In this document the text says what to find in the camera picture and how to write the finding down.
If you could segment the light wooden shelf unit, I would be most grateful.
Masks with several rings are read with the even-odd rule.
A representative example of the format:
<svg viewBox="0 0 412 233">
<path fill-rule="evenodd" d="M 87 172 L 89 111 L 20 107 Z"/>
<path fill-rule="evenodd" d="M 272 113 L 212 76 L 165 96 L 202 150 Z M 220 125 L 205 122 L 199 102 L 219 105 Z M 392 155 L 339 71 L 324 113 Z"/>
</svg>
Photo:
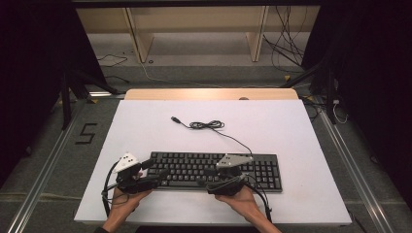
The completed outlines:
<svg viewBox="0 0 412 233">
<path fill-rule="evenodd" d="M 127 33 L 137 60 L 147 60 L 155 33 L 242 32 L 259 60 L 263 34 L 310 32 L 318 6 L 91 8 L 77 13 L 87 33 Z"/>
</svg>

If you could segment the dark curtain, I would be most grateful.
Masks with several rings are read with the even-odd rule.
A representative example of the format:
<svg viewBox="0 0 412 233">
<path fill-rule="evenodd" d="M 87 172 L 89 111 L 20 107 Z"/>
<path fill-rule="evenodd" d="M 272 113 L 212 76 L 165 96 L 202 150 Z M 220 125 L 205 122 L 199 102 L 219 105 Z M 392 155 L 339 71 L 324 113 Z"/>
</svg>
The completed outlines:
<svg viewBox="0 0 412 233">
<path fill-rule="evenodd" d="M 338 96 L 412 210 L 412 0 L 320 0 L 303 66 L 331 61 Z"/>
<path fill-rule="evenodd" d="M 37 136 L 62 82 L 106 82 L 71 0 L 0 0 L 0 187 Z"/>
</svg>

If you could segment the white table sheet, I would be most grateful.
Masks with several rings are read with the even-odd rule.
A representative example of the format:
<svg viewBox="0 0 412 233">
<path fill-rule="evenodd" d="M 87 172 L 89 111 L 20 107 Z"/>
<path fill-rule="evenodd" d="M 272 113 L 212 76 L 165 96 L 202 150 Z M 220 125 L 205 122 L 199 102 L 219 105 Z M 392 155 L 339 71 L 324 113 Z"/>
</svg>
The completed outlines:
<svg viewBox="0 0 412 233">
<path fill-rule="evenodd" d="M 104 221 L 109 169 L 127 152 L 146 160 L 153 151 L 276 154 L 283 191 L 268 196 L 274 222 L 351 222 L 299 100 L 121 101 L 75 219 Z"/>
</svg>

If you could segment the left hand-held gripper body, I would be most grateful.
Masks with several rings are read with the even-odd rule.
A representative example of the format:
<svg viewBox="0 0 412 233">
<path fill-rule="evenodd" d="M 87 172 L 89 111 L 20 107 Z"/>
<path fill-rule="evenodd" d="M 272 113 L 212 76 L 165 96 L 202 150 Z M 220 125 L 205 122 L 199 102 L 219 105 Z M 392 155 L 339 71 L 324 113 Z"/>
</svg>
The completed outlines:
<svg viewBox="0 0 412 233">
<path fill-rule="evenodd" d="M 124 193 L 136 194 L 158 187 L 159 183 L 150 181 L 148 177 L 141 178 L 143 170 L 140 161 L 131 153 L 125 153 L 115 165 L 113 173 L 117 175 L 117 187 Z"/>
</svg>

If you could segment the black metal stand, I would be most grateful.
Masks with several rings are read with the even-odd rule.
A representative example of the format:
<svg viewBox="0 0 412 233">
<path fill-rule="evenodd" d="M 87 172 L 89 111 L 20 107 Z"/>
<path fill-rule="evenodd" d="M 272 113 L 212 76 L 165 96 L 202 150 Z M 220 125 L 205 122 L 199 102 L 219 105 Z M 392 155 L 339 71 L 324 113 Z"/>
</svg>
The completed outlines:
<svg viewBox="0 0 412 233">
<path fill-rule="evenodd" d="M 312 68 L 304 71 L 301 75 L 281 85 L 281 88 L 291 88 L 298 83 L 301 83 L 313 77 L 310 84 L 310 92 L 312 94 L 320 94 L 323 90 L 326 92 L 326 115 L 332 124 L 336 123 L 333 112 L 333 96 L 334 96 L 334 71 L 330 66 L 330 59 L 326 56 Z"/>
<path fill-rule="evenodd" d="M 66 68 L 60 79 L 60 96 L 63 108 L 63 130 L 69 126 L 72 119 L 70 91 L 72 91 L 78 99 L 87 99 L 90 96 L 90 92 L 86 88 L 87 84 L 95 85 L 114 95 L 123 94 L 123 91 L 115 89 L 107 84 L 102 72 L 99 72 L 97 75 L 93 75 L 85 69 Z"/>
</svg>

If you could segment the person's right hand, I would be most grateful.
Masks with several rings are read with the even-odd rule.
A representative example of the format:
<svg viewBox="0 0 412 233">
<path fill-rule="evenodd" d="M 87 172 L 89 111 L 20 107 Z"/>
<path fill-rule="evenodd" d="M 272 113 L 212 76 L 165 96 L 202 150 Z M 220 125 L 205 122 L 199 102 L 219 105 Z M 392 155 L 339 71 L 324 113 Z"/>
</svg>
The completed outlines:
<svg viewBox="0 0 412 233">
<path fill-rule="evenodd" d="M 244 186 L 233 196 L 216 195 L 218 201 L 226 203 L 232 210 L 248 222 L 254 222 L 261 216 L 252 191 Z"/>
</svg>

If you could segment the black computer keyboard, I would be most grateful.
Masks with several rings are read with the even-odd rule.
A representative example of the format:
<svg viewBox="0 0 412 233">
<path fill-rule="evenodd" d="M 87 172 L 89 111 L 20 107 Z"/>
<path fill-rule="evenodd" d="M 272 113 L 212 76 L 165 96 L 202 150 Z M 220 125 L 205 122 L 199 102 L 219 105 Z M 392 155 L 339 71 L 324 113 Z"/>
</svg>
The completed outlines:
<svg viewBox="0 0 412 233">
<path fill-rule="evenodd" d="M 242 173 L 248 173 L 246 183 L 264 192 L 280 193 L 283 191 L 278 157 L 276 154 L 249 154 L 253 161 L 242 165 Z M 151 158 L 155 164 L 148 169 L 168 169 L 169 175 L 161 182 L 162 189 L 201 190 L 196 181 L 217 182 L 217 176 L 205 176 L 204 169 L 216 169 L 217 162 L 225 153 L 216 152 L 165 152 L 153 151 Z"/>
</svg>

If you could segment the light wooden table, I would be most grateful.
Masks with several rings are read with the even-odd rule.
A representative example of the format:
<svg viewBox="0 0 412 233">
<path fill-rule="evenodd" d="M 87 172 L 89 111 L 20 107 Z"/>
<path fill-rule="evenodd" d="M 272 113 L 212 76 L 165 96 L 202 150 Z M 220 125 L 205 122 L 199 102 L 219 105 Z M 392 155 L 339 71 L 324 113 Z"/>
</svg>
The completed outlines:
<svg viewBox="0 0 412 233">
<path fill-rule="evenodd" d="M 134 88 L 125 100 L 297 100 L 292 88 Z"/>
</svg>

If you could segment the person's left hand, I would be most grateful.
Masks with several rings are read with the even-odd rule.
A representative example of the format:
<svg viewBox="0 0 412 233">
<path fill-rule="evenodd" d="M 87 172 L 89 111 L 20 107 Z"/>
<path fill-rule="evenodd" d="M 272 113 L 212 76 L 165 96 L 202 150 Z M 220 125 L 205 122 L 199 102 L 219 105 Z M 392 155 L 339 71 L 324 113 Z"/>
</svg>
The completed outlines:
<svg viewBox="0 0 412 233">
<path fill-rule="evenodd" d="M 127 218 L 139 205 L 140 201 L 152 192 L 150 190 L 127 194 L 119 190 L 114 190 L 110 216 Z"/>
</svg>

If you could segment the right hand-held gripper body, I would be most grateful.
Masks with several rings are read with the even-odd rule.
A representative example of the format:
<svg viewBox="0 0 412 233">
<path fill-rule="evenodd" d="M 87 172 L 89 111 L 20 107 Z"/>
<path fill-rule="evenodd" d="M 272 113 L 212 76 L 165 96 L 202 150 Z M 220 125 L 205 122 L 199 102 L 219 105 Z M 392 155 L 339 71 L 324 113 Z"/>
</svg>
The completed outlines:
<svg viewBox="0 0 412 233">
<path fill-rule="evenodd" d="M 227 153 L 216 164 L 217 182 L 207 182 L 206 190 L 209 194 L 233 196 L 246 183 L 248 173 L 241 172 L 240 167 L 253 161 L 251 155 Z"/>
</svg>

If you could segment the aluminium floor rail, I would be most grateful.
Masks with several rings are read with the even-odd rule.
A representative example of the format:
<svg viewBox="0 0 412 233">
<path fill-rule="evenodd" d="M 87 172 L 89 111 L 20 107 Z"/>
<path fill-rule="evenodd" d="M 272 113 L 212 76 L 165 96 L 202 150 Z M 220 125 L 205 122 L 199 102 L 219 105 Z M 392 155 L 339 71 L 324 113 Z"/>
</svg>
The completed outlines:
<svg viewBox="0 0 412 233">
<path fill-rule="evenodd" d="M 395 233 L 387 215 L 378 199 L 374 195 L 370 185 L 367 183 L 360 167 L 356 163 L 354 157 L 349 151 L 342 135 L 337 127 L 331 123 L 326 111 L 320 110 L 320 118 L 326 127 L 329 137 L 337 148 L 338 154 L 341 157 L 349 176 L 356 188 L 362 203 L 364 204 L 371 220 L 373 221 L 379 233 Z"/>
<path fill-rule="evenodd" d="M 58 136 L 55 139 L 55 143 L 45 161 L 42 165 L 39 174 L 36 176 L 36 180 L 30 186 L 29 191 L 24 194 L 24 198 L 21 201 L 21 205 L 17 209 L 10 226 L 7 229 L 7 233 L 22 233 L 28 220 L 30 219 L 40 197 L 52 175 L 52 172 L 58 162 L 58 159 L 62 155 L 65 146 L 72 134 L 79 115 L 85 107 L 84 102 L 80 102 L 74 109 L 72 114 L 72 120 L 68 123 L 65 129 L 59 131 Z"/>
</svg>

